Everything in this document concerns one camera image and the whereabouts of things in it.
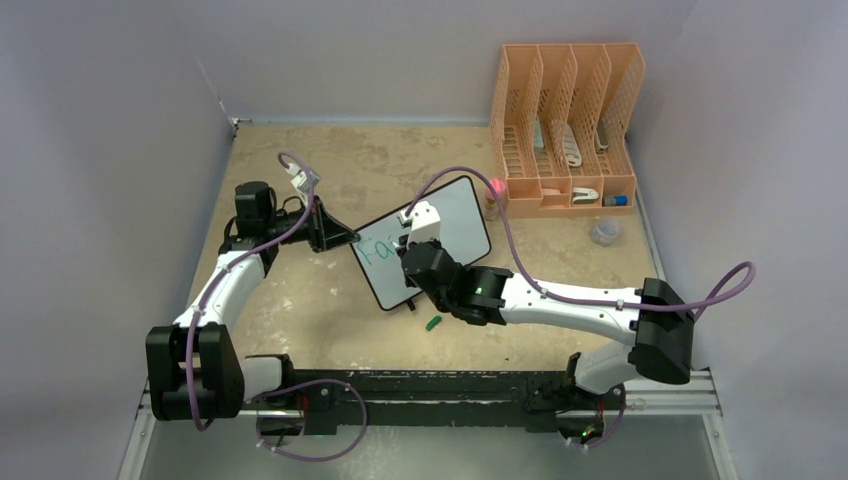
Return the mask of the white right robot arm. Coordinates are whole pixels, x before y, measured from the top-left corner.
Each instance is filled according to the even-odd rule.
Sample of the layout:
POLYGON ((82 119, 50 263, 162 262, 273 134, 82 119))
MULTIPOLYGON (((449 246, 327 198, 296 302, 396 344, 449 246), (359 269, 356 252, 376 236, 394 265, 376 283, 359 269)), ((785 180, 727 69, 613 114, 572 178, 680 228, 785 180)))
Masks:
POLYGON ((508 269, 464 266, 437 241, 402 249, 408 285, 436 309, 470 325, 541 324, 609 339, 609 344, 569 359, 561 381, 564 399, 584 407, 600 394, 636 378, 685 385, 691 378, 694 319, 664 281, 640 288, 596 289, 568 285, 587 305, 557 301, 554 284, 532 284, 508 269))

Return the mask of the green marker cap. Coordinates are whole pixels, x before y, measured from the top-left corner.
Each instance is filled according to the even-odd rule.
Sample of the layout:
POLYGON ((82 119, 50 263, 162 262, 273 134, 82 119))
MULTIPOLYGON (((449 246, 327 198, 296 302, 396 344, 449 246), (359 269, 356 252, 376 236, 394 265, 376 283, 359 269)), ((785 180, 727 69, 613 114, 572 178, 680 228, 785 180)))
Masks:
POLYGON ((431 331, 442 321, 441 316, 434 316, 425 326, 426 331, 431 331))

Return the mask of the white whiteboard black frame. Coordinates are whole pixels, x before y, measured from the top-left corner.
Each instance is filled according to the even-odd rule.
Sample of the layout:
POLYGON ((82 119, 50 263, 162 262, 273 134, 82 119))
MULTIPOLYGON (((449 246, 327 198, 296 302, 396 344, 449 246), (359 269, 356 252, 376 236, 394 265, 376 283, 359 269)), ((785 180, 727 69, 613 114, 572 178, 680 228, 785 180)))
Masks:
MULTIPOLYGON (((428 192, 423 200, 440 215, 440 242, 452 258, 464 265, 486 257, 492 249, 486 222, 472 179, 460 176, 428 192)), ((390 311, 421 291, 405 283, 395 246, 407 231, 398 214, 404 205, 361 226, 360 240, 351 249, 379 308, 390 311)))

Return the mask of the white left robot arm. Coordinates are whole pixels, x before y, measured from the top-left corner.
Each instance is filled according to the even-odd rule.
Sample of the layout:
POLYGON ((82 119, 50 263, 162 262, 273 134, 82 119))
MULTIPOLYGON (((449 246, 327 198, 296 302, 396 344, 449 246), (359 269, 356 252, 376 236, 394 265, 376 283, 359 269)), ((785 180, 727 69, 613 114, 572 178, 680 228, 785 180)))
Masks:
POLYGON ((151 410, 161 421, 192 420, 205 429, 213 419, 235 417, 259 396, 275 409, 292 405, 298 382, 289 356, 240 359, 230 330, 280 246, 306 242, 321 253, 360 239, 319 197, 304 198, 288 212, 272 187, 252 181, 236 187, 234 203, 215 270, 198 297, 171 325, 152 328, 145 339, 151 410))

